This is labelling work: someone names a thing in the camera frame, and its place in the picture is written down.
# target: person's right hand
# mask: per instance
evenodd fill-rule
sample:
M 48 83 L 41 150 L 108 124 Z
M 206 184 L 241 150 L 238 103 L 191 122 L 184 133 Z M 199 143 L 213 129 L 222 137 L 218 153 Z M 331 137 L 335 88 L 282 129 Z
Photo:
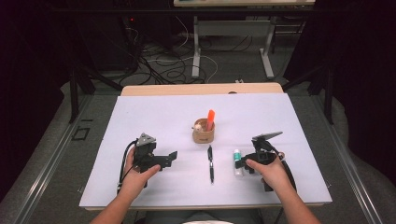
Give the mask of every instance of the person's right hand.
M 286 174 L 285 168 L 279 157 L 268 165 L 263 165 L 253 160 L 247 159 L 247 165 L 259 172 L 264 181 L 275 191 L 290 189 L 292 185 Z

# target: black cable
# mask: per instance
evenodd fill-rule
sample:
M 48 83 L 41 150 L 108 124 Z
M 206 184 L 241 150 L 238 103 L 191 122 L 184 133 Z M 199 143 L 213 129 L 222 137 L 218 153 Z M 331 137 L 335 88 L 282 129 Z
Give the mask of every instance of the black cable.
M 128 144 L 128 146 L 125 148 L 124 155 L 123 155 L 123 158 L 122 158 L 122 163 L 121 163 L 120 179 L 119 179 L 119 184 L 118 184 L 118 186 L 117 186 L 117 194 L 119 194 L 119 192 L 120 192 L 123 179 L 125 178 L 125 176 L 126 176 L 126 175 L 131 171 L 131 169 L 132 169 L 132 167 L 131 167 L 131 168 L 124 174 L 124 170 L 123 170 L 123 169 L 124 169 L 124 166 L 125 166 L 126 157 L 127 157 L 127 155 L 128 155 L 129 148 L 131 147 L 131 145 L 135 145 L 135 144 L 137 143 L 137 140 L 138 140 L 138 139 L 134 140 L 133 142 L 131 142 L 130 144 Z
M 293 188 L 297 191 L 297 186 L 296 186 L 296 183 L 295 183 L 295 181 L 294 181 L 293 174 L 291 173 L 291 170 L 290 170 L 290 168 L 289 168 L 289 166 L 288 166 L 288 163 L 287 163 L 286 161 L 283 160 L 284 158 L 283 158 L 282 154 L 280 154 L 279 151 L 276 150 L 276 148 L 273 147 L 273 151 L 274 151 L 274 152 L 276 153 L 276 155 L 278 155 L 278 157 L 281 159 L 281 162 L 282 162 L 282 164 L 283 164 L 283 167 L 285 168 L 286 174 L 287 174 L 288 177 L 289 177 L 290 183 L 291 183 L 291 185 L 293 186 Z M 275 224 L 277 224 L 277 223 L 279 222 L 281 216 L 283 215 L 283 211 L 284 211 L 284 208 L 281 207 L 279 213 L 277 214 L 276 220 L 275 220 L 275 222 L 274 222 Z

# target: hand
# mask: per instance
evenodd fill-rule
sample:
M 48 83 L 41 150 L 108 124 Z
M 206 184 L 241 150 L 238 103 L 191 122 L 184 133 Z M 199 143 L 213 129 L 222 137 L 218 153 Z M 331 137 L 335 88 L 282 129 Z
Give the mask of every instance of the hand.
M 276 159 L 268 165 L 263 165 L 253 160 L 247 160 L 247 165 L 259 172 L 264 181 L 274 191 L 292 188 L 289 177 L 279 157 L 276 157 Z
M 161 169 L 160 165 L 155 165 L 149 168 L 144 173 L 139 173 L 138 170 L 135 170 L 132 165 L 134 161 L 134 148 L 132 148 L 128 156 L 126 158 L 125 167 L 124 167 L 124 175 L 125 178 L 122 181 L 122 187 L 120 189 L 119 195 L 122 197 L 126 197 L 127 199 L 133 201 L 137 195 L 142 191 L 143 187 L 145 187 L 146 182 Z

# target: black wall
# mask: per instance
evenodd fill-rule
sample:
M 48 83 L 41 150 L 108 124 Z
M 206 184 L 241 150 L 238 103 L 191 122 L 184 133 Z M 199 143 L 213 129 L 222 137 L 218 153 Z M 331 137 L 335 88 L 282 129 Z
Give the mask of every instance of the black wall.
M 310 17 L 285 78 L 292 81 L 330 58 L 334 96 L 348 120 L 349 148 L 396 185 L 395 3 L 317 0 L 315 8 L 347 8 L 350 13 Z M 317 82 L 322 75 L 309 80 Z
M 0 6 L 0 199 L 34 152 L 64 95 L 65 53 L 35 1 Z

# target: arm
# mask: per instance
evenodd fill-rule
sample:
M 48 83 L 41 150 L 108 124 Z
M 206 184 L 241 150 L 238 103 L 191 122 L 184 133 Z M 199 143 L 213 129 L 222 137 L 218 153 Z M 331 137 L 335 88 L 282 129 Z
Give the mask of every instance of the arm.
M 247 160 L 247 165 L 260 172 L 265 182 L 274 189 L 277 197 L 282 202 L 289 223 L 320 223 L 291 185 L 279 158 L 276 158 L 268 165 Z
M 103 210 L 91 223 L 117 223 L 120 224 L 129 206 L 142 191 L 146 182 L 154 176 L 159 170 L 160 165 L 155 165 L 146 172 L 140 174 L 131 169 L 134 160 L 134 148 L 128 153 L 124 173 L 126 174 L 122 181 L 120 193 L 116 198 Z

